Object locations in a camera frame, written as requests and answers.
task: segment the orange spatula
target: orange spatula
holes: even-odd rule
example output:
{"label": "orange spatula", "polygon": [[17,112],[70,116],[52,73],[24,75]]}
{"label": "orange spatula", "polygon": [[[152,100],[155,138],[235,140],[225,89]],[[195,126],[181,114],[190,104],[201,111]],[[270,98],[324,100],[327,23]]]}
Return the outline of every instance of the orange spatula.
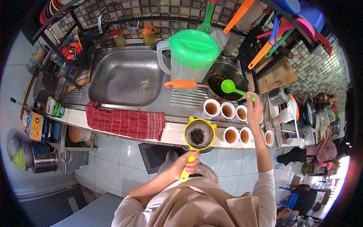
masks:
{"label": "orange spatula", "polygon": [[[287,26],[289,25],[290,22],[288,22],[284,17],[281,18],[281,23],[279,27],[283,27],[283,26]],[[277,33],[277,39],[279,39],[282,34],[284,32],[279,32]],[[269,42],[266,42],[266,44],[262,47],[262,49],[260,50],[260,52],[258,52],[258,54],[256,55],[256,57],[254,57],[254,59],[251,61],[250,64],[248,64],[248,68],[249,69],[253,69],[253,67],[256,66],[256,64],[265,56],[265,54],[271,49],[271,45],[269,44]]]}
{"label": "orange spatula", "polygon": [[242,5],[238,8],[236,14],[229,21],[227,26],[224,28],[223,32],[228,33],[232,27],[241,19],[241,17],[247,12],[247,10],[254,3],[254,0],[245,0]]}

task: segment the blue chair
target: blue chair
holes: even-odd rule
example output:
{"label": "blue chair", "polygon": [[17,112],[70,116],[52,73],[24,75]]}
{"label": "blue chair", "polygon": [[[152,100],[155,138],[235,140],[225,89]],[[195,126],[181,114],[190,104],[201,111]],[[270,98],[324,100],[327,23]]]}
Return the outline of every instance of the blue chair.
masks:
{"label": "blue chair", "polygon": [[[287,191],[293,191],[292,189],[289,189],[287,187],[278,187],[280,189],[284,189],[284,190],[287,190]],[[282,203],[277,203],[276,205],[277,206],[284,206],[284,207],[288,207],[289,209],[293,209],[295,204],[296,204],[296,201],[299,197],[299,193],[293,193],[291,192],[289,197],[287,198],[287,202],[286,204],[282,204]]]}

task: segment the kitchen towel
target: kitchen towel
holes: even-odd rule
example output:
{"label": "kitchen towel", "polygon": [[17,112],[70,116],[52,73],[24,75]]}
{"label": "kitchen towel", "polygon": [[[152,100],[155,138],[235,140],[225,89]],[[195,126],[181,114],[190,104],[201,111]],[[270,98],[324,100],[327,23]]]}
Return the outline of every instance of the kitchen towel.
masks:
{"label": "kitchen towel", "polygon": [[101,109],[100,103],[89,101],[85,106],[87,123],[93,129],[137,139],[161,141],[165,114],[133,110]]}

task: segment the hand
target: hand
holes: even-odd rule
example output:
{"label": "hand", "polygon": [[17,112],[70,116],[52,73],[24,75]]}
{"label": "hand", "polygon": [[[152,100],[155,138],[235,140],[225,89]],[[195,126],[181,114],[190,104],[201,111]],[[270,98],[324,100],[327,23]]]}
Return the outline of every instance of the hand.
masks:
{"label": "hand", "polygon": [[[195,160],[187,163],[187,159],[189,156],[194,155]],[[199,151],[188,151],[182,156],[180,156],[171,167],[169,167],[168,171],[173,178],[176,180],[180,179],[180,175],[182,174],[183,169],[188,174],[194,174],[198,169],[198,164],[200,163],[200,153]]]}
{"label": "hand", "polygon": [[[251,126],[251,130],[260,128],[260,121],[262,111],[264,110],[264,106],[261,103],[260,97],[254,92],[246,92],[247,98],[247,120],[248,124]],[[251,96],[256,97],[256,101],[252,102]]]}

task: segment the mosaic tile wall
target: mosaic tile wall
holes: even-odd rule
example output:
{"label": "mosaic tile wall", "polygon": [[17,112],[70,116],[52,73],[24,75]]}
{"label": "mosaic tile wall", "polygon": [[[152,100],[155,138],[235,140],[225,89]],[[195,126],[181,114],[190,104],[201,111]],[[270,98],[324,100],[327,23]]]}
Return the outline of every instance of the mosaic tile wall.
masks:
{"label": "mosaic tile wall", "polygon": [[299,42],[291,52],[300,54],[300,57],[290,60],[298,79],[288,87],[294,96],[302,100],[308,94],[336,93],[335,105],[342,112],[347,98],[348,69],[338,42],[333,42],[332,46],[333,53],[330,57],[325,51],[321,56],[316,56],[308,52],[302,41]]}
{"label": "mosaic tile wall", "polygon": [[[125,9],[126,18],[136,16],[172,16],[172,17],[190,17],[192,19],[203,20],[205,15],[206,4],[203,0],[114,0],[121,2]],[[101,9],[105,7],[111,0],[90,0],[75,9],[80,23],[84,28],[97,26],[97,17],[101,13]],[[234,16],[243,0],[217,0],[212,22],[221,25],[227,25],[229,20]],[[110,6],[107,8],[103,16],[103,21],[116,21],[123,19],[123,15],[118,6]],[[142,38],[141,28],[143,23],[155,27],[155,38],[168,38],[169,26],[175,21],[140,21],[140,29],[137,31],[128,31],[125,24],[116,24],[110,26],[106,33],[106,38],[112,38],[111,32],[113,27],[120,26],[123,29],[125,38]],[[70,14],[62,18],[58,23],[60,29],[66,33],[74,24]],[[198,24],[180,22],[182,29],[196,29]],[[344,64],[344,56],[338,46],[333,44],[334,51],[331,57],[323,51],[322,56],[315,56],[308,53],[307,48],[301,41],[292,52],[300,54],[299,58],[290,60],[292,67],[298,77],[298,80],[289,85],[294,96],[304,100],[310,94],[318,94],[326,92],[329,94],[337,93],[338,111],[343,111],[346,100],[347,74],[348,69]],[[235,49],[233,56],[237,56],[238,49]]]}
{"label": "mosaic tile wall", "polygon": [[[207,4],[203,0],[114,0],[121,2],[125,10],[126,18],[136,16],[171,16],[171,17],[190,17],[192,19],[204,20],[205,9]],[[97,17],[101,9],[111,0],[90,0],[74,10],[83,28],[97,26]],[[234,16],[243,0],[217,0],[212,16],[213,23],[219,23],[226,26]],[[109,6],[103,16],[103,21],[116,21],[123,19],[122,12],[118,6]],[[144,21],[155,27],[155,38],[168,38],[169,26],[175,21]],[[62,18],[58,23],[61,30],[66,33],[74,24],[70,15]],[[196,29],[198,24],[180,22],[183,29]],[[125,38],[142,38],[141,28],[143,22],[140,21],[140,29],[137,31],[128,31],[125,24],[119,25],[123,29]],[[106,33],[106,38],[111,38],[113,26]]]}

